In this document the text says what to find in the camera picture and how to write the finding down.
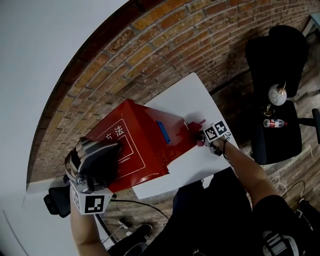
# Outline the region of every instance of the person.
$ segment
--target person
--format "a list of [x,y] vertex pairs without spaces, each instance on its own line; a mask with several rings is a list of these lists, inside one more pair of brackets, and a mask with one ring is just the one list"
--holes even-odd
[[[213,144],[224,151],[233,169],[216,173],[206,189],[201,181],[181,187],[172,216],[142,256],[303,255],[305,241],[297,217],[263,168],[226,140]],[[79,254],[109,256],[93,216],[80,219],[75,212],[71,207]]]

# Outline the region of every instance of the red box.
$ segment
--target red box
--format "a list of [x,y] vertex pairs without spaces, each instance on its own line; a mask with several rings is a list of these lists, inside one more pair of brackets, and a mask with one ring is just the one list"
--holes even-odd
[[197,144],[182,117],[135,104],[130,99],[86,137],[93,141],[120,141],[116,178],[108,187],[112,192],[166,175],[167,165]]

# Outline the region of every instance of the wooden floor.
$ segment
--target wooden floor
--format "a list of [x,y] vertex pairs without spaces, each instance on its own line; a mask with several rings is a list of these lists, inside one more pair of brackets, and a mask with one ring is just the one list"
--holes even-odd
[[[320,109],[320,36],[313,34],[308,37],[309,57],[304,67],[299,89],[291,100],[295,104],[297,115],[300,118],[312,117],[312,109]],[[230,127],[239,148],[247,155],[251,152],[249,134],[246,133],[243,123],[250,125],[246,111],[251,107],[249,102],[253,97],[253,87],[250,72],[228,84],[212,95],[215,103]],[[296,182],[304,180],[306,183],[304,198],[320,211],[320,146],[318,145],[314,127],[301,125],[302,153],[296,157],[276,164],[264,165],[263,168],[272,179],[280,177],[280,182],[291,188]],[[295,186],[285,200],[295,209],[297,201],[302,196],[303,186]],[[172,200],[176,191],[150,197],[140,202],[156,206],[168,217],[172,214]],[[117,193],[117,199],[138,201],[132,189]],[[167,220],[155,210],[138,204],[127,202],[111,202],[103,215],[108,229],[113,232],[119,227],[118,220],[125,218],[133,226],[130,231],[136,230],[141,224],[152,224],[153,230],[148,240],[150,243],[164,228]],[[127,230],[120,230],[115,234],[115,239],[126,237]]]

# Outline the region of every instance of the white cable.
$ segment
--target white cable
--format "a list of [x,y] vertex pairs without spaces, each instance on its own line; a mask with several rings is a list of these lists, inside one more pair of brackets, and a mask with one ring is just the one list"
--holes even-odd
[[109,240],[111,237],[114,236],[114,234],[116,234],[116,232],[121,229],[123,226],[121,225],[120,227],[118,227],[111,235],[109,235],[108,238],[106,238],[104,241],[102,241],[102,243],[104,244],[107,240]]
[[282,197],[282,196],[287,192],[287,186],[286,186],[285,184],[283,184],[283,183],[280,182],[280,177],[279,177],[279,176],[274,176],[274,177],[271,179],[271,182],[272,182],[274,179],[276,179],[276,178],[278,178],[278,182],[273,185],[273,186],[274,186],[274,189],[277,189],[278,185],[282,185],[282,186],[284,186],[284,188],[285,188],[285,191],[281,194],[281,197]]

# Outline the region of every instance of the white wall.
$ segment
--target white wall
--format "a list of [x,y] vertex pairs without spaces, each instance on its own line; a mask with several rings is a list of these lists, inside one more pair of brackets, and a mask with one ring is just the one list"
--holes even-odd
[[45,249],[45,241],[54,239],[48,236],[50,227],[65,228],[69,237],[68,219],[48,216],[42,194],[22,207],[30,149],[41,113],[65,67],[95,29],[125,2],[0,0],[0,250],[5,250],[5,256],[25,254],[3,209],[28,249]]
[[[2,233],[0,238],[1,251],[5,256],[77,256],[70,216],[61,218],[51,215],[44,203],[44,197],[52,187],[51,180],[37,182],[30,187],[32,192],[39,188],[43,191],[28,191],[22,205],[12,204],[10,201],[2,204],[0,223],[5,233]],[[108,236],[101,225],[97,225],[100,238],[104,241]],[[109,248],[113,243],[109,239],[104,245]]]

